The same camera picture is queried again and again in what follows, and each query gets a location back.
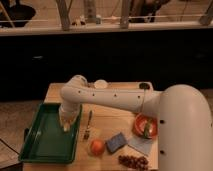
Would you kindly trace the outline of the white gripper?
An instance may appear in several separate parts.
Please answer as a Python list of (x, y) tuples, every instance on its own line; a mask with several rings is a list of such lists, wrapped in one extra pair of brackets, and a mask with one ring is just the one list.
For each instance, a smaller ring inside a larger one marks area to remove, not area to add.
[(62, 126), (64, 126), (65, 124), (72, 125), (80, 113), (81, 113), (80, 105), (71, 105), (71, 106), (60, 105), (59, 107), (60, 124)]

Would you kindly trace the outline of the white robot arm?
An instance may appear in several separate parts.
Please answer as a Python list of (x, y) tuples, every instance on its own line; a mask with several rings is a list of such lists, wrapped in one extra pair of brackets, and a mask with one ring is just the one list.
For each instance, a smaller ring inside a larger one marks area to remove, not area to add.
[(60, 97), (64, 128), (77, 119), (83, 103), (142, 113), (158, 122), (158, 171), (213, 171), (213, 117), (204, 95), (192, 86), (96, 89), (76, 75), (61, 88)]

